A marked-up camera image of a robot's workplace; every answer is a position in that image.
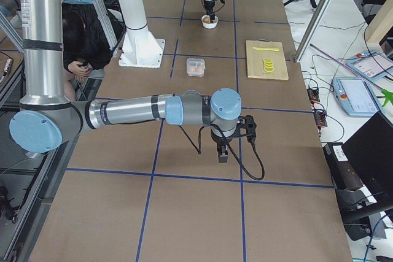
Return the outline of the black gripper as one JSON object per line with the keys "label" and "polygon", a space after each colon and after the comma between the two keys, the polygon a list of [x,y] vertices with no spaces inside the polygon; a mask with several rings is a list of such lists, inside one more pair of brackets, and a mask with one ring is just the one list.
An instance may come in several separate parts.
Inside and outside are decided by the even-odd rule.
{"label": "black gripper", "polygon": [[228,150],[227,144],[232,139],[239,138],[239,125],[233,129],[233,133],[229,134],[228,131],[223,131],[216,124],[211,124],[211,138],[217,144],[217,157],[219,163],[225,163],[228,161]]}
{"label": "black gripper", "polygon": [[215,1],[203,1],[203,7],[207,13],[207,21],[214,21],[216,15],[214,14]]}

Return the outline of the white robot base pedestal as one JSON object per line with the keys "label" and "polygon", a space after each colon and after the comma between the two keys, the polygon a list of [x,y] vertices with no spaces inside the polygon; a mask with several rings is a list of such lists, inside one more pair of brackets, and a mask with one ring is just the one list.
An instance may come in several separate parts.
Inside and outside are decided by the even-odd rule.
{"label": "white robot base pedestal", "polygon": [[165,40],[149,31],[143,0],[119,0],[126,27],[119,65],[159,68]]}

